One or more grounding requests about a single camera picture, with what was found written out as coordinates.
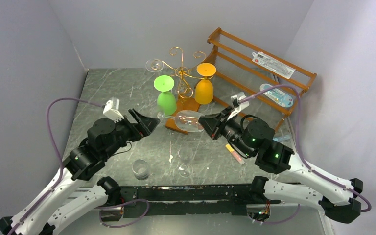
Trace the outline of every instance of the purple cable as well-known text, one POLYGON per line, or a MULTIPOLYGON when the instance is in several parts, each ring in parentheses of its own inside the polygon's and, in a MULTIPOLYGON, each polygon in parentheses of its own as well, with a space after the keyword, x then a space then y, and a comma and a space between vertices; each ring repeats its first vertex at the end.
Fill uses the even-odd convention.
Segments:
POLYGON ((284 223, 284 222, 287 222, 291 219, 293 219, 299 212, 299 210, 301 209, 301 204, 298 204, 298 207, 296 208, 296 211, 293 213, 293 215, 289 216, 288 218, 284 219, 284 220, 281 220, 281 221, 276 221, 276 222, 263 222, 263 224, 268 224, 268 225, 278 225, 278 224, 281 224, 281 223, 284 223))
POLYGON ((132 225, 136 222, 138 222, 139 220, 143 219, 145 217, 145 215, 148 213, 149 211, 149 202, 148 200, 146 199, 135 199, 135 200, 132 200, 132 201, 129 201, 129 202, 125 202, 125 203, 122 203, 120 205, 116 205, 116 206, 111 206, 111 207, 96 207, 97 209, 101 209, 100 212, 98 213, 98 218, 100 220, 100 224, 105 226, 105 227, 108 227, 108 228, 114 228, 114 229, 118 229, 118 228, 124 228, 124 227, 127 227, 129 225, 132 225), (130 222, 130 223, 127 223, 127 224, 124 224, 124 225, 108 225, 106 223, 104 223, 101 219, 101 210, 102 209, 112 209, 112 208, 117 208, 117 207, 124 207, 126 205, 129 205, 129 204, 132 204, 134 202, 145 202, 146 203, 146 210, 145 212, 137 219, 135 219, 134 221, 130 222))
POLYGON ((302 151, 302 148, 301 148, 301 145, 300 145, 300 138, 299 138, 299 122, 300 122, 300 119, 301 119, 301 111, 302 111, 302 108, 301 108, 301 97, 299 96, 299 92, 296 90, 295 87, 293 86, 290 86, 290 85, 284 85, 284 84, 281 84, 281 85, 275 85, 275 86, 272 86, 266 90, 263 90, 261 92, 258 92, 256 94, 253 94, 249 97, 246 97, 244 99, 241 99, 239 100, 238 102, 241 104, 241 103, 244 103, 248 100, 251 100, 253 98, 255 98, 256 96, 258 95, 261 95, 265 92, 268 92, 270 90, 273 90, 273 89, 276 89, 276 88, 280 88, 280 87, 288 87, 290 89, 293 90, 293 92, 295 93, 296 95, 296 99, 297 99, 297 102, 298 102, 298 116, 296 118, 296 123, 295 123, 295 140, 296 140, 296 151, 298 152, 298 155, 299 155, 299 158, 301 159, 302 163, 309 169, 311 170, 315 175, 321 177, 322 179, 328 181, 328 182, 331 182, 332 184, 334 185, 337 185, 341 188, 343 188, 344 190, 348 190, 350 191, 351 193, 353 193, 354 195, 358 196, 359 198, 361 198, 366 204, 367 204, 367 208, 366 209, 363 209, 361 210, 361 212, 369 212, 372 208, 371 206, 371 203, 370 201, 367 200, 367 198, 365 198, 363 195, 361 195, 360 193, 356 192, 355 190, 351 189, 351 188, 346 188, 345 185, 333 180, 333 179, 330 179, 328 178, 327 176, 319 173, 318 171, 316 170, 312 170, 312 167, 307 163, 307 161, 305 160, 305 157, 304 157, 304 154, 303 154, 303 151, 302 151))
MULTIPOLYGON (((74 101, 78 101, 78 102, 84 102, 84 103, 89 103, 91 105, 95 105, 95 106, 98 106, 98 107, 103 107, 103 105, 101 104, 97 104, 97 103, 93 103, 93 102, 90 102, 90 101, 87 101, 87 100, 83 100, 83 99, 78 99, 78 98, 73 98, 73 97, 66 97, 66 98, 60 98, 60 99, 56 99, 54 100, 53 102, 51 102, 48 107, 47 107, 47 111, 46 111, 46 117, 47 117, 47 130, 48 130, 48 134, 49 134, 49 138, 51 140, 51 144, 52 144, 52 147, 54 148, 54 151, 55 151, 55 155, 57 156, 57 160, 58 160, 58 164, 59 164, 59 169, 60 169, 60 174, 58 176, 58 179, 57 181, 55 181, 55 183, 51 186, 51 189, 54 190, 61 182, 62 178, 63 178, 63 169, 64 169, 64 165, 63 165, 63 157, 61 156, 60 154, 60 151, 58 150, 57 148, 57 145, 55 144, 55 140, 54 140, 54 136, 52 135, 52 131, 51 131, 51 126, 50 126, 50 123, 49 123, 49 110, 51 109, 51 107, 53 106, 53 104, 57 103, 58 101, 61 101, 61 100, 74 100, 74 101)), ((46 191, 32 206, 31 208, 29 208, 29 210, 27 212, 25 212, 25 214, 20 218, 20 221, 15 224, 15 226, 8 232, 9 235, 11 235, 18 227, 19 227, 19 223, 20 222, 23 222, 26 218, 28 218, 28 216, 34 212, 34 210, 41 204, 41 202, 52 192, 52 190, 48 190, 46 191)))

